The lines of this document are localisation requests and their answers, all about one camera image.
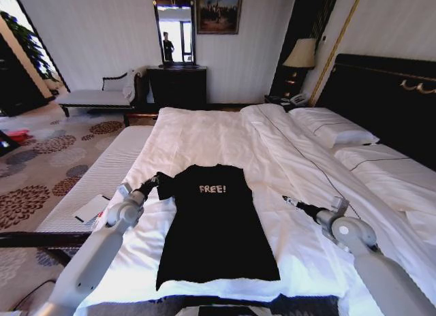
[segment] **white duvet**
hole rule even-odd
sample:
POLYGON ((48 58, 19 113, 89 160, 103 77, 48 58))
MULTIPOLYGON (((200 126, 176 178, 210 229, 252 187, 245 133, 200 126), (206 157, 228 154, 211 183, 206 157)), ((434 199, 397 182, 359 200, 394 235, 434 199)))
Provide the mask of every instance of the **white duvet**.
MULTIPOLYGON (((156 291, 159 260, 176 206, 173 198, 159 201, 153 190, 138 225, 124 235, 118 255, 83 306, 169 295, 259 301, 270 301, 279 294, 335 295, 340 297, 343 315, 381 315, 352 266, 353 257, 324 238, 311 218, 281 197, 288 195, 328 207, 332 197, 339 194, 318 168, 350 200, 360 217, 373 226, 382 251, 403 265, 436 302, 435 256, 429 255, 402 218, 308 139, 280 106, 249 106, 239 113, 164 108, 125 180, 134 188, 158 171, 175 176, 192 164, 217 163, 244 170, 281 280, 168 281, 156 291)), ((109 208, 121 199, 117 193, 109 208)), ((351 209, 348 215, 356 216, 351 209)))

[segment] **floral rug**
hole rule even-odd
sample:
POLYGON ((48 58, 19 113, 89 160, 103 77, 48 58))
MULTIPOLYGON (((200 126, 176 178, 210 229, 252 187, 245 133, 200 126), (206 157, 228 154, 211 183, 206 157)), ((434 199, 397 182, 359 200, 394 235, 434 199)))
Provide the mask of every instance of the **floral rug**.
MULTIPOLYGON (((1 232, 33 231, 124 128, 121 113, 71 109, 70 114, 65 117, 51 102, 0 118, 3 132, 28 129, 31 136, 0 157, 1 232)), ((0 311, 45 280, 56 279, 62 269, 36 249, 0 249, 0 311)), ((52 289, 51 283, 45 286, 52 289)))

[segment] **telephone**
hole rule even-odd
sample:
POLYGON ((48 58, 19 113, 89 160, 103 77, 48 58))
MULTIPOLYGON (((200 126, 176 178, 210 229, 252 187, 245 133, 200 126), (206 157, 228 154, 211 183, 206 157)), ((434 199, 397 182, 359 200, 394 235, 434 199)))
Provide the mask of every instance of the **telephone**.
POLYGON ((293 98, 289 99, 291 103, 293 103, 297 107, 306 106, 309 98, 305 97, 303 93, 293 96, 293 98))

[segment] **black t-shirt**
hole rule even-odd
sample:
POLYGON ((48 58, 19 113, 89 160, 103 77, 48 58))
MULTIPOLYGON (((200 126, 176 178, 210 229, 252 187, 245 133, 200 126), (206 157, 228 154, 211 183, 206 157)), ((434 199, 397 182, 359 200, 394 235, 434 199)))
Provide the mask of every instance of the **black t-shirt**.
POLYGON ((177 213, 163 246, 156 289, 169 280, 280 279, 240 168, 189 166, 158 188, 177 213))

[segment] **white pillow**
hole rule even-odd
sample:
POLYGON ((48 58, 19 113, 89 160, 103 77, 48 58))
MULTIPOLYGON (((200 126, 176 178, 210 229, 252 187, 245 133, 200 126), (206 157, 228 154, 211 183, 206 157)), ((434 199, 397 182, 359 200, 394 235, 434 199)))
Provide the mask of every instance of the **white pillow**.
POLYGON ((342 148, 334 156, 436 245, 436 172, 383 144, 342 148))
POLYGON ((326 148, 340 144, 374 144, 379 141, 371 132, 327 108, 294 108, 290 115, 326 148))
POLYGON ((129 103, 135 98, 135 75, 136 72, 134 69, 128 71, 123 87, 124 98, 127 99, 129 103))

